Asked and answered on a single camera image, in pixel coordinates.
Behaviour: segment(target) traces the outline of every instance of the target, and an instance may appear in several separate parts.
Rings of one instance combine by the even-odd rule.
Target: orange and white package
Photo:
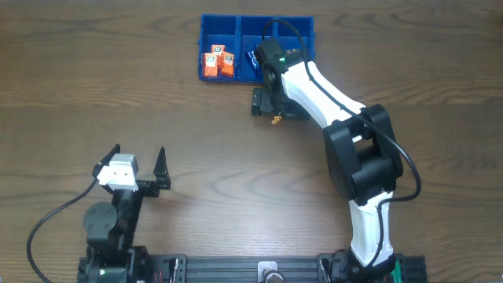
[[[222,63],[222,52],[226,51],[226,46],[222,44],[211,45],[211,52],[218,55],[219,64]]]
[[[224,76],[234,77],[234,54],[229,52],[222,53],[221,73]]]
[[[218,76],[218,55],[214,53],[205,53],[203,62],[203,75],[205,77]]]

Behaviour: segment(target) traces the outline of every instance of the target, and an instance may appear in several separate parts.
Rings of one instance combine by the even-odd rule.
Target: wooden tabletop
[[[314,121],[250,115],[252,85],[197,76],[201,13],[312,15],[321,73],[386,107],[424,189],[391,206],[396,252],[430,281],[503,273],[503,5],[498,1],[73,0],[0,4],[0,277],[38,282],[26,240],[82,192],[115,143],[171,191],[145,199],[135,244],[151,253],[317,255],[351,242]],[[413,190],[406,173],[396,195]],[[75,281],[97,186],[35,236],[35,261]]]

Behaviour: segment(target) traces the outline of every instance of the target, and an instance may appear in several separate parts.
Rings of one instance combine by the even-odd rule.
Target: gold object
[[[276,125],[279,121],[281,121],[281,116],[275,116],[274,120],[270,121],[273,125]]]

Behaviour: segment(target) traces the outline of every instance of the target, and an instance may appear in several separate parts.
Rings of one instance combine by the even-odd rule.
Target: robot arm
[[[393,248],[388,232],[389,204],[383,205],[381,212],[384,235],[382,249],[375,262],[370,263],[380,239],[377,204],[392,197],[396,178],[402,175],[398,152],[332,102],[310,80],[299,51],[286,53],[277,40],[271,38],[257,46],[255,55],[264,74],[264,85],[269,92],[274,115],[292,114],[286,112],[293,107],[286,105],[294,101],[323,129],[330,176],[334,186],[350,203],[353,240],[349,257],[357,261],[360,270],[390,266]],[[325,79],[313,61],[307,64],[311,75],[330,95],[395,140],[389,115],[384,108],[380,105],[366,108],[353,101]],[[372,139],[373,144],[358,151],[354,143],[362,139]]]

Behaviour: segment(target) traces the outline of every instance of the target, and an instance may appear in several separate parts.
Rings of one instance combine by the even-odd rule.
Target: orange packet
[[[222,64],[222,52],[226,51],[226,46],[222,44],[212,44],[211,52],[218,55],[219,64]]]
[[[222,52],[221,73],[224,76],[234,77],[234,54]]]
[[[218,76],[218,55],[214,53],[205,53],[203,62],[203,76]]]

